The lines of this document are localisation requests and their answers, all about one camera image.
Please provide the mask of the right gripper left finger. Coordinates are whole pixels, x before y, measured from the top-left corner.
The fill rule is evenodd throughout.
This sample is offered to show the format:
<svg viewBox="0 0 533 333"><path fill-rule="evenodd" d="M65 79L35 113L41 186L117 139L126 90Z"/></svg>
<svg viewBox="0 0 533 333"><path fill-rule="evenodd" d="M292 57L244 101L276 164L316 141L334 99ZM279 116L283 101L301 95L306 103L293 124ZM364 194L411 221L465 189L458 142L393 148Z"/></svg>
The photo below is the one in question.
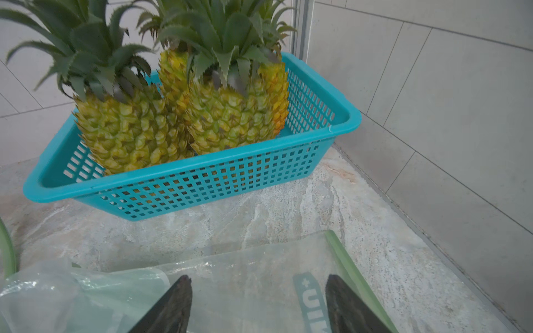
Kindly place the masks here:
<svg viewBox="0 0 533 333"><path fill-rule="evenodd" d="M180 276L129 332L186 333L192 299L192 279L188 275Z"/></svg>

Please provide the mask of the zip-top bag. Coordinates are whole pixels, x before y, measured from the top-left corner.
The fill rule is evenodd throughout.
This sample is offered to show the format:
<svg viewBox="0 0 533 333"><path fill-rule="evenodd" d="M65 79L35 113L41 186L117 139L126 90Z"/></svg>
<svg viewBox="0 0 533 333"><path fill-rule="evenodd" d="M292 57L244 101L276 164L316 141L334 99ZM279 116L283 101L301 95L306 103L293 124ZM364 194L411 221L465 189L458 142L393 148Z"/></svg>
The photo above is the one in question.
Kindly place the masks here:
<svg viewBox="0 0 533 333"><path fill-rule="evenodd" d="M3 332L129 332L180 276L192 279L187 332L332 332L326 283L338 275L396 327L329 230L176 263L104 273L39 262L1 290Z"/></svg>
<svg viewBox="0 0 533 333"><path fill-rule="evenodd" d="M17 272L17 258L11 235L2 220L0 220L0 228L2 264L4 268L4 276L5 278L8 278Z"/></svg>

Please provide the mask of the orange pineapple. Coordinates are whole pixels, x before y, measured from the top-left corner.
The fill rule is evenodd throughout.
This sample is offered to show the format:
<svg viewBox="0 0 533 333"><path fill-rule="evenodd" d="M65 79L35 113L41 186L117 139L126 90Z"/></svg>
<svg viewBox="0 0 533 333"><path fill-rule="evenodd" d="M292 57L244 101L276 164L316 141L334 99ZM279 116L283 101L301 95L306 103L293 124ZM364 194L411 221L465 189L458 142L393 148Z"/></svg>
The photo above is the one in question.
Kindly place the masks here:
<svg viewBox="0 0 533 333"><path fill-rule="evenodd" d="M273 135L277 136L285 127L289 106L289 81L285 63L282 61L283 39L288 32L296 29L286 22L280 22L280 16L293 7L278 10L283 1L265 1L259 9L259 14L264 23L263 38L265 47L270 51L267 56L270 62L261 65L259 74L265 82L266 92L269 95L273 112Z"/></svg>

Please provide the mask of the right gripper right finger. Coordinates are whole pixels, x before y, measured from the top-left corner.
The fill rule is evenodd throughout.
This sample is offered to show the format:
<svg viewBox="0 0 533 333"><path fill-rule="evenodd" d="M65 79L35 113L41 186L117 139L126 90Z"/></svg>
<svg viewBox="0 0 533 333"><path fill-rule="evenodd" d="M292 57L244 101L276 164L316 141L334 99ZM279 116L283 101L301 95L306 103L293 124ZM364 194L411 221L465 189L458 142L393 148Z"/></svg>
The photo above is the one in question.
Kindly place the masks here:
<svg viewBox="0 0 533 333"><path fill-rule="evenodd" d="M325 291L332 332L391 333L391 330L340 276L330 274Z"/></svg>

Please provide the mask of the yellow pineapple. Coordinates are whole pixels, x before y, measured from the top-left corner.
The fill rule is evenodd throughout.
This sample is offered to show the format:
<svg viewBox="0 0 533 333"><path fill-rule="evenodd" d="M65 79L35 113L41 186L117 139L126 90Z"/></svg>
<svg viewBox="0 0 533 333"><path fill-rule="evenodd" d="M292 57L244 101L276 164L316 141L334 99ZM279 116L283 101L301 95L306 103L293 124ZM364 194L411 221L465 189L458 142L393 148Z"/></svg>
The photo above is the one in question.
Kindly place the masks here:
<svg viewBox="0 0 533 333"><path fill-rule="evenodd" d="M148 1L148 4L154 8L146 9L140 14L137 28L141 36L149 33L155 45L162 47L158 71L161 92L170 109L181 117L185 114L188 47L186 42L181 40L172 38L159 41L158 37L165 26L183 23L178 14L186 11L187 5L184 1Z"/></svg>

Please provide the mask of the green pineapple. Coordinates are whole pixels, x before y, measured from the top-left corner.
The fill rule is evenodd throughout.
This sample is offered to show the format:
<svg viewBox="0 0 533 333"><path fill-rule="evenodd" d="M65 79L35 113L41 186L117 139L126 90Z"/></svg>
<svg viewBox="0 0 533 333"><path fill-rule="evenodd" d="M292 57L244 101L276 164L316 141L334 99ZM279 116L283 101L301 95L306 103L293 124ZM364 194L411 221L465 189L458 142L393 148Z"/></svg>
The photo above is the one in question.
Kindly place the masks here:
<svg viewBox="0 0 533 333"><path fill-rule="evenodd" d="M276 136L259 73L271 62L261 7L261 1L182 1L165 15L158 40L187 45L181 105L199 155Z"/></svg>
<svg viewBox="0 0 533 333"><path fill-rule="evenodd" d="M48 54L47 77L76 104L76 125L106 175L191 158L185 124L158 86L149 84L149 48L127 44L125 4L106 1L14 1L1 18L40 34L19 48Z"/></svg>

